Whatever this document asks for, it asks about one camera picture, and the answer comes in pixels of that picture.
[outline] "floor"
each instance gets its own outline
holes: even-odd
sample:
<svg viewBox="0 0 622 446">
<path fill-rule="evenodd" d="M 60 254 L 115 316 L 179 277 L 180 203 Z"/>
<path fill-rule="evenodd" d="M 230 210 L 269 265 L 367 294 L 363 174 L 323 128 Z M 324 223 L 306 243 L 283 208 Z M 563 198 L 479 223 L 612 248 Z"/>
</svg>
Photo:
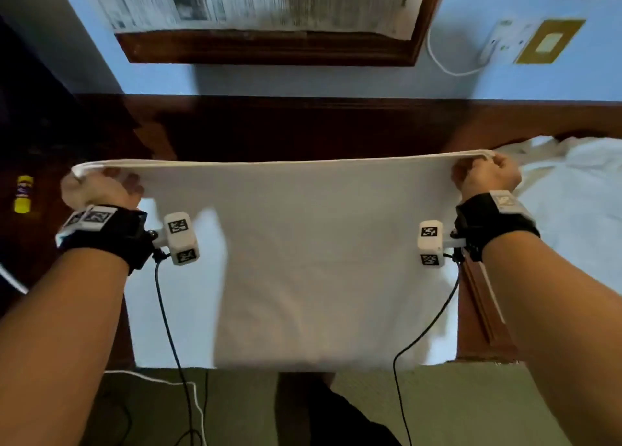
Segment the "floor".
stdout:
<svg viewBox="0 0 622 446">
<path fill-rule="evenodd" d="M 144 374 L 178 381 L 173 370 Z M 203 401 L 204 370 L 187 370 Z M 276 445 L 273 416 L 275 372 L 211 371 L 206 435 L 211 446 Z M 399 375 L 413 443 L 420 445 L 547 445 L 570 443 L 540 398 L 524 366 L 454 363 L 422 366 Z M 371 420 L 388 426 L 408 444 L 390 372 L 344 372 L 333 389 Z M 83 446 L 173 446 L 187 429 L 181 387 L 107 374 L 89 419 Z M 188 438 L 181 445 L 190 444 Z"/>
</svg>

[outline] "white cloth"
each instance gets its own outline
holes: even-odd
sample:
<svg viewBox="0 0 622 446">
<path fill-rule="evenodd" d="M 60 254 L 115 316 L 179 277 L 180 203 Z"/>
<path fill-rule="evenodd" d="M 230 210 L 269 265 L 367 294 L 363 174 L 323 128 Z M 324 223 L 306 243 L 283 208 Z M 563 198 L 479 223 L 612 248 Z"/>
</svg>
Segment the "white cloth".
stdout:
<svg viewBox="0 0 622 446">
<path fill-rule="evenodd" d="M 450 168 L 474 151 L 392 159 L 215 164 L 118 160 L 83 164 L 141 176 L 146 228 L 187 212 L 197 262 L 160 265 L 160 286 L 184 366 L 290 370 L 391 368 L 432 321 L 457 277 L 424 268 L 423 220 L 453 228 Z M 174 367 L 154 287 L 135 271 L 126 302 L 136 364 Z M 455 296 L 399 367 L 456 355 Z"/>
<path fill-rule="evenodd" d="M 622 140 L 536 137 L 499 151 L 522 165 L 515 193 L 542 240 L 622 294 Z"/>
</svg>

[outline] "gold switch plate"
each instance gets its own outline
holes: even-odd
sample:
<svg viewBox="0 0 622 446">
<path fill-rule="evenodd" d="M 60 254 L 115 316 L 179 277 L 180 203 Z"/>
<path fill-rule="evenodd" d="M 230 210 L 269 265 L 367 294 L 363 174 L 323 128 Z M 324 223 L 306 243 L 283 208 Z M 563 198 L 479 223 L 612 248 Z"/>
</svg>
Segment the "gold switch plate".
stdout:
<svg viewBox="0 0 622 446">
<path fill-rule="evenodd" d="M 548 65 L 555 61 L 585 20 L 545 20 L 516 59 L 518 65 Z"/>
</svg>

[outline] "yellow bottle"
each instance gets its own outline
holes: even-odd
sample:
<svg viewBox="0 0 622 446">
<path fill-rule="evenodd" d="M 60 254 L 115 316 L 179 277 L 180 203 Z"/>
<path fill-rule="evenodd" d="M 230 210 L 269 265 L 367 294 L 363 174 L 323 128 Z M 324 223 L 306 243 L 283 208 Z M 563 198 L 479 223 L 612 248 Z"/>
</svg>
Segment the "yellow bottle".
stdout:
<svg viewBox="0 0 622 446">
<path fill-rule="evenodd" d="M 13 210 L 17 213 L 28 213 L 30 211 L 30 194 L 32 193 L 32 176 L 20 176 L 17 178 L 17 193 L 15 194 L 15 204 Z"/>
</svg>

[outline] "forearm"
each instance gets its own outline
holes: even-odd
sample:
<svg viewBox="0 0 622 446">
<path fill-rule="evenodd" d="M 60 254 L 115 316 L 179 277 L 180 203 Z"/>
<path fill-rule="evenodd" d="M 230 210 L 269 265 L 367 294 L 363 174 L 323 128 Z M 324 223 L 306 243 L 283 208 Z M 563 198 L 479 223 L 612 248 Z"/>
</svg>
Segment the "forearm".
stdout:
<svg viewBox="0 0 622 446">
<path fill-rule="evenodd" d="M 0 320 L 0 437 L 80 441 L 119 319 L 128 265 L 96 249 L 62 255 Z"/>
<path fill-rule="evenodd" d="M 622 442 L 622 297 L 531 233 L 495 238 L 483 261 L 511 336 L 569 438 Z"/>
</svg>

